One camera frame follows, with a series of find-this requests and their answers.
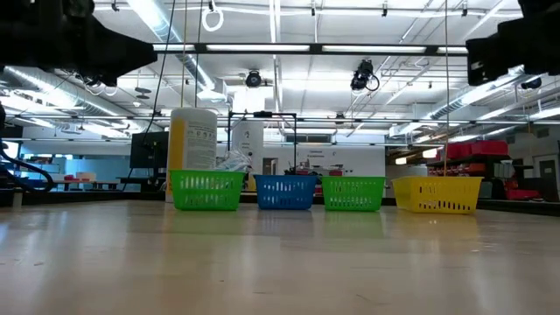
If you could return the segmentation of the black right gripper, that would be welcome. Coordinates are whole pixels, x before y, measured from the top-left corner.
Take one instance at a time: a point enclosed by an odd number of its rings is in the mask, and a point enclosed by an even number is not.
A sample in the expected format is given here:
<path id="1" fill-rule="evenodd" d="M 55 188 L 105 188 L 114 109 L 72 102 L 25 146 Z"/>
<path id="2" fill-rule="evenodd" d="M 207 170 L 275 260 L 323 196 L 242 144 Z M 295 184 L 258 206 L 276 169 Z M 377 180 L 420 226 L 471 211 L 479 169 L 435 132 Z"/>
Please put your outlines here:
<path id="1" fill-rule="evenodd" d="M 470 86 L 495 81 L 522 63 L 531 73 L 560 74 L 560 0 L 518 0 L 523 18 L 500 23 L 486 38 L 465 42 Z M 528 39 L 522 41 L 522 27 Z"/>

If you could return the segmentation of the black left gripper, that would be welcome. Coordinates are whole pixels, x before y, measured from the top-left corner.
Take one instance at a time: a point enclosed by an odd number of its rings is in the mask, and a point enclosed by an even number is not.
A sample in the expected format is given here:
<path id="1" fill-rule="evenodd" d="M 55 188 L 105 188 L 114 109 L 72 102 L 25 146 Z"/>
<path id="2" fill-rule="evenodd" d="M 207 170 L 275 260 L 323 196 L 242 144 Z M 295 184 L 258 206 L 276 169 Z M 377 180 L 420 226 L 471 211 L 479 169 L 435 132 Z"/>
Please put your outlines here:
<path id="1" fill-rule="evenodd" d="M 0 0 L 0 73 L 67 67 L 118 78 L 158 59 L 153 45 L 93 19 L 94 0 Z"/>

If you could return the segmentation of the large red storage bin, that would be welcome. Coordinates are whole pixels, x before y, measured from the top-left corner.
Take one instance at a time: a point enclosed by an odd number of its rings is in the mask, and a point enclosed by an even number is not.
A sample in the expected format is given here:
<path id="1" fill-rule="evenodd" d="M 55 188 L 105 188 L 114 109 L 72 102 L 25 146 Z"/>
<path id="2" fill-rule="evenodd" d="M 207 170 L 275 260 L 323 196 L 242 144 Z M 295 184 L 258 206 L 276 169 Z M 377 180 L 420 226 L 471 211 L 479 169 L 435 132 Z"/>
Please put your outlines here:
<path id="1" fill-rule="evenodd" d="M 479 140 L 475 142 L 451 143 L 448 145 L 449 159 L 467 158 L 470 156 L 506 156 L 508 144 L 504 141 Z"/>

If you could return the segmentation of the black monitor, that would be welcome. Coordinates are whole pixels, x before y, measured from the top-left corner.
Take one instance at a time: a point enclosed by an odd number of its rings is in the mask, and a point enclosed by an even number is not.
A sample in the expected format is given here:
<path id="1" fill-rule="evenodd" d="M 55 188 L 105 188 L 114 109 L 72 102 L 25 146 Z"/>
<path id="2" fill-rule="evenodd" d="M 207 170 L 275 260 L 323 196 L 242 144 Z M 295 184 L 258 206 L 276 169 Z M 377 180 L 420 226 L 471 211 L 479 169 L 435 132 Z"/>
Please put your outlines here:
<path id="1" fill-rule="evenodd" d="M 131 138 L 129 167 L 155 169 L 167 166 L 169 132 L 138 133 Z"/>

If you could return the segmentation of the white yellow wipes canister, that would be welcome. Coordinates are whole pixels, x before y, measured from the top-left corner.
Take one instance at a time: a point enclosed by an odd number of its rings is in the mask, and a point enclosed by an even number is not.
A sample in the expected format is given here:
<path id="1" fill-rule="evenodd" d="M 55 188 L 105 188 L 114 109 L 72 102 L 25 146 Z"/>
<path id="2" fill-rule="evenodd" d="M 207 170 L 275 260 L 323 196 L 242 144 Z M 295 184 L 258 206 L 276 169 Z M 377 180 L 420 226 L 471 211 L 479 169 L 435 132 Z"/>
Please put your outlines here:
<path id="1" fill-rule="evenodd" d="M 218 116 L 203 108 L 171 112 L 165 201 L 173 202 L 172 170 L 211 170 L 215 167 Z"/>

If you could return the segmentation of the small red storage bin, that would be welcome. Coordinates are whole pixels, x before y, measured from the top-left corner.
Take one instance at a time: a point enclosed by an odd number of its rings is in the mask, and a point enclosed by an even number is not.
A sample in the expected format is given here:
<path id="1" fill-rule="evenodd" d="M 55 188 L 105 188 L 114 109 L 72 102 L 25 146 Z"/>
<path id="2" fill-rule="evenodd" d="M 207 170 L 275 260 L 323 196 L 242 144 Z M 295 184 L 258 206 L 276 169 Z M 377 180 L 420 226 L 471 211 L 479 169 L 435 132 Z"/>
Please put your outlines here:
<path id="1" fill-rule="evenodd" d="M 541 194 L 536 190 L 507 189 L 506 197 L 508 200 L 535 200 L 540 199 Z"/>

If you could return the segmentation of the yellow plastic slotted basket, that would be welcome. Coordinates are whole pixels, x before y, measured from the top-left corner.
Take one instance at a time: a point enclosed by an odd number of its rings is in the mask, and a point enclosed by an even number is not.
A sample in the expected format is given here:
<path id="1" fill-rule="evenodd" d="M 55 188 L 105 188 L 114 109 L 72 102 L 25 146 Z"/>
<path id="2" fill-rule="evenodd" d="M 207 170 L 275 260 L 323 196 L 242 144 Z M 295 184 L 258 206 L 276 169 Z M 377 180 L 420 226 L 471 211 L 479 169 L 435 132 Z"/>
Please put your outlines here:
<path id="1" fill-rule="evenodd" d="M 474 214 L 481 177 L 418 177 L 392 180 L 398 208 L 417 214 Z"/>

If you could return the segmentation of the green plastic slotted basket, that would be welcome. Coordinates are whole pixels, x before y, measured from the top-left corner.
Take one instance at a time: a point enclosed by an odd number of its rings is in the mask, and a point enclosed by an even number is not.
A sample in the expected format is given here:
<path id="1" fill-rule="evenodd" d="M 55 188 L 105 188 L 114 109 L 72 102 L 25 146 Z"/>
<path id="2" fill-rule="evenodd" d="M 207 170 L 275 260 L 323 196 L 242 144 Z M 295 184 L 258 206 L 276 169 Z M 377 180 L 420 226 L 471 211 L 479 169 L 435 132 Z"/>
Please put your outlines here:
<path id="1" fill-rule="evenodd" d="M 322 178 L 326 211 L 377 212 L 382 206 L 384 177 Z"/>
<path id="2" fill-rule="evenodd" d="M 243 171 L 172 170 L 173 204 L 181 211 L 236 211 Z"/>

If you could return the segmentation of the black overhead light bar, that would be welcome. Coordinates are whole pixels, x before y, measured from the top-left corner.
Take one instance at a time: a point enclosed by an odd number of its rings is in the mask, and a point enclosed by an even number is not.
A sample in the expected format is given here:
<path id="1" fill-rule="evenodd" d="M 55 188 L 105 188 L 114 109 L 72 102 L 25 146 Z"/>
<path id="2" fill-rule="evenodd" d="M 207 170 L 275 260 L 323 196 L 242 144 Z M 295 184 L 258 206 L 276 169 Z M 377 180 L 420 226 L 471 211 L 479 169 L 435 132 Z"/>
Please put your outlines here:
<path id="1" fill-rule="evenodd" d="M 153 44 L 157 53 L 465 57 L 464 46 L 358 44 Z"/>

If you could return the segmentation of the blue plastic slotted basket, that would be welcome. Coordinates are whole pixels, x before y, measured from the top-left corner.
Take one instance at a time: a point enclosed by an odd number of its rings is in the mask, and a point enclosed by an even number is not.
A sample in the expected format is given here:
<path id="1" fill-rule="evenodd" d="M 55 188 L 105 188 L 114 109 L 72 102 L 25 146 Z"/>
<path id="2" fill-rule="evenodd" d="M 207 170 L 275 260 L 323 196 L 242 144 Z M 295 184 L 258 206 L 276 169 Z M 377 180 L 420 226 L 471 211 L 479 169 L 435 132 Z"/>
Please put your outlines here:
<path id="1" fill-rule="evenodd" d="M 261 210 L 309 210 L 316 176 L 255 175 L 257 204 Z"/>

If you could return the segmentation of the silver ceiling air duct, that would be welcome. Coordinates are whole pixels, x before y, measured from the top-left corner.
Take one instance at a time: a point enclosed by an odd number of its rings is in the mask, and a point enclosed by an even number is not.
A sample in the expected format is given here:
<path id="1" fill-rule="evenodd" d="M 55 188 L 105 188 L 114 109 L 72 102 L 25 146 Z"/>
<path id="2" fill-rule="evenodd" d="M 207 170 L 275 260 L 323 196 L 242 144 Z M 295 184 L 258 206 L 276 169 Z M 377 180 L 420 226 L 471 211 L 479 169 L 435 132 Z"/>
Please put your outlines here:
<path id="1" fill-rule="evenodd" d="M 36 114 L 67 111 L 85 116 L 126 116 L 118 122 L 129 125 L 131 132 L 143 132 L 148 127 L 146 121 L 129 120 L 128 117 L 133 116 L 130 111 L 73 84 L 68 76 L 62 78 L 38 68 L 7 66 L 0 74 L 0 97 L 8 105 L 20 103 L 21 110 Z"/>
<path id="2" fill-rule="evenodd" d="M 520 86 L 522 83 L 528 83 L 540 79 L 541 77 L 541 74 L 525 73 L 524 66 L 509 68 L 504 75 L 499 76 L 496 80 L 486 81 L 477 87 L 469 86 L 461 89 L 459 92 L 452 95 L 449 100 L 445 99 L 438 103 L 435 109 L 426 114 L 423 118 L 437 120 L 447 116 L 451 112 L 487 98 L 501 89 Z"/>

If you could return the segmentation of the black background stand frame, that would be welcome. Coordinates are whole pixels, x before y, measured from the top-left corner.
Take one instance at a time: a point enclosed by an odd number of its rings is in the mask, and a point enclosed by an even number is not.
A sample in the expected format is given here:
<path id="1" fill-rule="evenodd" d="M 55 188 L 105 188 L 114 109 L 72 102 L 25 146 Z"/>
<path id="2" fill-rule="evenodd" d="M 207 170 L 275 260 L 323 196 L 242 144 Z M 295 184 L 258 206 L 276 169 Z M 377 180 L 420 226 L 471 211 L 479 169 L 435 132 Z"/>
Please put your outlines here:
<path id="1" fill-rule="evenodd" d="M 263 173 L 264 124 L 285 123 L 293 131 L 293 163 L 297 162 L 298 115 L 270 111 L 233 112 L 227 114 L 227 151 L 237 149 L 247 155 L 253 173 Z"/>

